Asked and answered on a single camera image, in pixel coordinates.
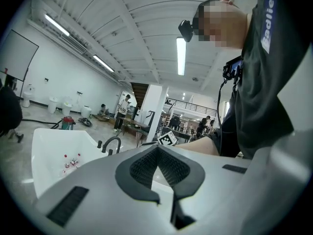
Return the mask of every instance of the staircase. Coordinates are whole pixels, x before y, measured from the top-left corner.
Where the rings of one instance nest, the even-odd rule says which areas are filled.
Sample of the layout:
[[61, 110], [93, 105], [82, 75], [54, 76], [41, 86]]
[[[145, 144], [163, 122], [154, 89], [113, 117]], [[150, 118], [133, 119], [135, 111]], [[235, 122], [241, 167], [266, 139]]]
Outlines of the staircase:
[[131, 83], [133, 92], [137, 101], [137, 107], [141, 109], [143, 99], [145, 98], [147, 89], [149, 87], [148, 84], [138, 84], [138, 83]]

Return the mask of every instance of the faucet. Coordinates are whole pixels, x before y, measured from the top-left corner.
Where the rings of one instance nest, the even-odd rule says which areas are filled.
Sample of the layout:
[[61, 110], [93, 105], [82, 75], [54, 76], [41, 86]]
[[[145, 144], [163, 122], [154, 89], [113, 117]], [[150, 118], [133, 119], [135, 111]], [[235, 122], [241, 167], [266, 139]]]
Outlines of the faucet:
[[105, 153], [105, 152], [106, 152], [106, 149], [107, 149], [108, 144], [109, 144], [112, 140], [114, 140], [114, 139], [117, 139], [117, 141], [118, 141], [116, 153], [119, 153], [119, 148], [121, 147], [121, 139], [120, 139], [119, 137], [112, 137], [112, 138], [108, 139], [108, 140], [104, 143], [104, 145], [103, 145], [103, 147], [102, 147], [102, 153]]

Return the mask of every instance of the man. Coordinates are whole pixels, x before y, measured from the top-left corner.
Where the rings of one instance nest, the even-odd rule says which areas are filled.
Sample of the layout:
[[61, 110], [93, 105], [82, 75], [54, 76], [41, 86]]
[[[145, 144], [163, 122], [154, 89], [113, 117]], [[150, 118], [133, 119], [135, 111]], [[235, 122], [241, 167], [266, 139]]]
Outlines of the man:
[[101, 110], [99, 111], [98, 115], [104, 115], [106, 112], [106, 105], [105, 104], [101, 104]]
[[115, 125], [114, 125], [114, 132], [117, 132], [117, 130], [121, 129], [122, 124], [123, 124], [123, 120], [120, 119], [121, 117], [124, 118], [126, 116], [127, 113], [127, 108], [128, 108], [128, 100], [131, 98], [131, 96], [129, 94], [127, 94], [127, 96], [125, 97], [125, 99], [122, 99], [118, 105], [118, 111], [117, 111], [117, 116], [116, 116], [116, 121], [115, 121]]
[[18, 97], [8, 86], [3, 86], [0, 79], [0, 137], [6, 135], [9, 130], [19, 126], [23, 115]]
[[[199, 39], [242, 49], [243, 74], [233, 88], [222, 124], [221, 155], [236, 157], [242, 151], [252, 159], [259, 148], [293, 131], [277, 94], [308, 51], [305, 11], [294, 0], [258, 0], [251, 14], [230, 0], [209, 0], [198, 7], [192, 26]], [[220, 140], [221, 134], [214, 133], [179, 147], [220, 155]]]
[[202, 118], [201, 122], [198, 125], [197, 133], [199, 132], [200, 134], [202, 134], [202, 131], [206, 128], [207, 121], [210, 119], [211, 119], [210, 116], [206, 116], [205, 118]]

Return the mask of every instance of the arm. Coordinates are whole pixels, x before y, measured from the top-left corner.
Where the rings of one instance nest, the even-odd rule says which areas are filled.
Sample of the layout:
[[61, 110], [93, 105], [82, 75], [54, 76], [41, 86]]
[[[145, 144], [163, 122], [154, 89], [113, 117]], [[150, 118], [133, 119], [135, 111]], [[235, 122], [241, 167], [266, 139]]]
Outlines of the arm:
[[190, 143], [179, 144], [176, 145], [176, 147], [209, 155], [215, 156], [219, 155], [214, 142], [208, 137], [204, 137], [202, 139]]

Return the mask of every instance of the table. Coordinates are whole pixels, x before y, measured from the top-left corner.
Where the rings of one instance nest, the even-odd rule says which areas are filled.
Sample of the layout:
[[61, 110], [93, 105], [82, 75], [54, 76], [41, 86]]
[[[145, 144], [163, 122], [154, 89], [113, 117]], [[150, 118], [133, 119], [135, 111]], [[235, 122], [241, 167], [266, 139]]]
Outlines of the table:
[[190, 138], [192, 137], [192, 135], [189, 135], [189, 134], [186, 134], [186, 133], [182, 133], [182, 132], [179, 132], [179, 131], [174, 131], [171, 128], [168, 128], [168, 127], [163, 127], [162, 135], [164, 135], [165, 132], [167, 133], [167, 132], [170, 132], [170, 131], [173, 132], [175, 137], [179, 137], [179, 138], [185, 139], [185, 143], [187, 143], [190, 140]]
[[138, 144], [139, 144], [139, 141], [142, 137], [142, 135], [146, 135], [147, 132], [142, 130], [141, 128], [149, 128], [149, 125], [146, 125], [144, 123], [139, 123], [135, 120], [132, 120], [130, 118], [126, 118], [126, 117], [120, 117], [120, 119], [123, 120], [123, 127], [117, 132], [116, 136], [118, 136], [121, 132], [123, 132], [123, 135], [125, 134], [125, 130], [126, 130], [126, 123], [129, 123], [129, 124], [133, 124], [133, 125], [138, 125], [139, 126], [139, 129], [138, 128], [134, 128], [136, 130], [136, 132], [138, 133], [138, 136], [136, 135], [136, 141], [137, 141], [137, 147], [138, 147]]

